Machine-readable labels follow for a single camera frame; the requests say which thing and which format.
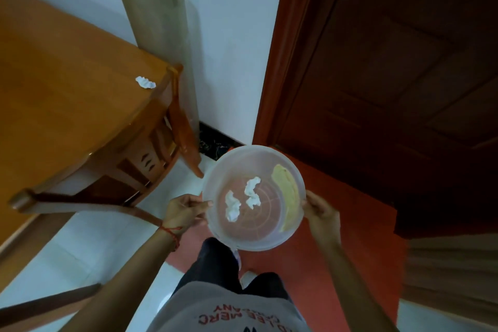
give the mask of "left hand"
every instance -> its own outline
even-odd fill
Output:
[[[204,213],[213,204],[212,201],[202,201],[201,196],[183,195],[173,198],[168,203],[162,225],[166,228],[181,227],[181,230],[171,230],[181,236],[196,221],[204,219]]]

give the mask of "red string bracelet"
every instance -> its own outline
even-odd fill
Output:
[[[176,251],[178,249],[178,247],[180,246],[180,239],[178,239],[178,236],[176,236],[176,234],[171,230],[180,231],[182,228],[183,227],[167,228],[164,226],[159,226],[158,230],[164,230],[173,237],[173,240],[175,241],[175,251]]]

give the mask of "wooden door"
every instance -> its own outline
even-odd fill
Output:
[[[395,206],[401,235],[496,230],[497,2],[333,0],[269,143]]]

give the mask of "plastic bowl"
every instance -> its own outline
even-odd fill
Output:
[[[265,251],[289,239],[303,219],[300,208],[290,228],[280,231],[285,221],[285,204],[278,186],[271,179],[274,167],[283,165],[296,180],[300,199],[306,197],[304,181],[296,166],[282,153],[266,146],[242,146],[224,154],[206,174],[202,189],[203,199],[213,201],[206,217],[211,233],[233,249]],[[258,176],[261,182],[254,191],[259,195],[261,206],[251,210],[244,194],[246,182]],[[240,200],[240,215],[236,222],[228,222],[225,211],[225,195],[232,190]]]

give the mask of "right hand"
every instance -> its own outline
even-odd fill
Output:
[[[311,234],[320,248],[341,245],[341,220],[339,212],[331,204],[307,190],[302,207],[310,223]]]

